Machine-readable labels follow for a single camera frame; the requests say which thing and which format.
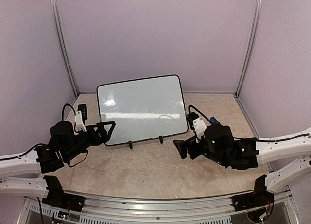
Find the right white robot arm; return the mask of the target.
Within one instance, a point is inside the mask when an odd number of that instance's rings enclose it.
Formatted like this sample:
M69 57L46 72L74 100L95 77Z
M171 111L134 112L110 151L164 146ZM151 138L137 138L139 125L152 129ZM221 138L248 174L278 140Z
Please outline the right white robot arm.
M235 138L229 126L212 124L202 136L195 134L187 140L174 140L182 159L196 159L202 155L217 164L237 170L256 168L272 161L295 157L285 167L263 178L264 188L257 188L248 196L252 206L258 207L269 193L277 193L294 180L311 172L311 130L274 138Z

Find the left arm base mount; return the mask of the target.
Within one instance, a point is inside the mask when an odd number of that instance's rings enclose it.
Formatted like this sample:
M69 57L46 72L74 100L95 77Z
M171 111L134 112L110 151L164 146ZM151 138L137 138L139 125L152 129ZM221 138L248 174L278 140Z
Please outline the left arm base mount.
M85 198L60 190L52 190L48 192L46 198L42 199L42 202L52 207L66 209L67 211L81 212L85 203Z

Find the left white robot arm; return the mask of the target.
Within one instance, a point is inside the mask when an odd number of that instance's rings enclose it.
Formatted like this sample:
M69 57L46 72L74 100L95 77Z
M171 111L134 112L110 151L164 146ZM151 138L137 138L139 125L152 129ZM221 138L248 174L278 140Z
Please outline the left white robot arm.
M114 121L86 125L87 106L82 104L74 112L74 122L61 119L50 128L48 143L39 143L23 153L1 156L0 193L8 196L36 197L41 201L63 207L67 193L56 176L50 173L68 165L88 148L107 143L116 126Z

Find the black whiteboard eraser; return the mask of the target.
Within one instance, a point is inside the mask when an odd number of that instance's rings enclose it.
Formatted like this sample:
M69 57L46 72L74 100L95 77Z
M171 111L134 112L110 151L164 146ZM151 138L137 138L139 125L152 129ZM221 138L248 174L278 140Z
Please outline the black whiteboard eraser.
M215 117L211 117L210 118L210 123L211 124L219 124L219 125L221 125L220 122Z

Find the small whiteboard with wire stand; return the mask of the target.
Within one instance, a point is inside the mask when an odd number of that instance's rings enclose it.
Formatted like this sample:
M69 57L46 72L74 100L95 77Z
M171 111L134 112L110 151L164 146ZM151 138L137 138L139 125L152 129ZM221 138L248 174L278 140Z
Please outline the small whiteboard with wire stand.
M162 141L189 129L176 74L101 84L96 94L100 121L116 124L107 147Z

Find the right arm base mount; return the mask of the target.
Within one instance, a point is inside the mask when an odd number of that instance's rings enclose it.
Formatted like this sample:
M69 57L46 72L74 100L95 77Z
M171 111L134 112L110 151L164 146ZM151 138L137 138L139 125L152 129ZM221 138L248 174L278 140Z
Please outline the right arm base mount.
M267 191L250 192L242 195L235 195L232 197L234 210L242 211L261 207L274 202L274 194Z

